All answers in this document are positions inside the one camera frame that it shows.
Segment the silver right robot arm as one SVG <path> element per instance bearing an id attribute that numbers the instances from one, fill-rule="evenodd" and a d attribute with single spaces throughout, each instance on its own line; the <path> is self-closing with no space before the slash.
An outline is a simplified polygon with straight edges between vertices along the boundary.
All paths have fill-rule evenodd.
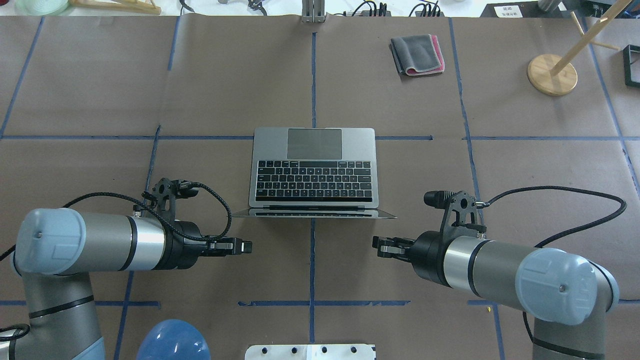
<path id="1" fill-rule="evenodd" d="M 375 236 L 382 258 L 409 262 L 424 280 L 534 317 L 535 360 L 603 360 L 606 314 L 620 300 L 613 274 L 580 255 L 436 231 L 418 239 Z"/>

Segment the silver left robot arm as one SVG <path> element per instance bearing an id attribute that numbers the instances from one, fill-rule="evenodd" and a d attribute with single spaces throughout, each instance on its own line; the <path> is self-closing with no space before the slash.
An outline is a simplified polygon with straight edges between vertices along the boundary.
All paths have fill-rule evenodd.
<path id="1" fill-rule="evenodd" d="M 3 360 L 103 360 L 105 340 L 90 282 L 92 272 L 189 269 L 201 256 L 242 255 L 237 237 L 195 241 L 199 228 L 158 219 L 39 208 L 20 226 L 12 265 L 22 278 L 29 326 L 1 331 Z"/>

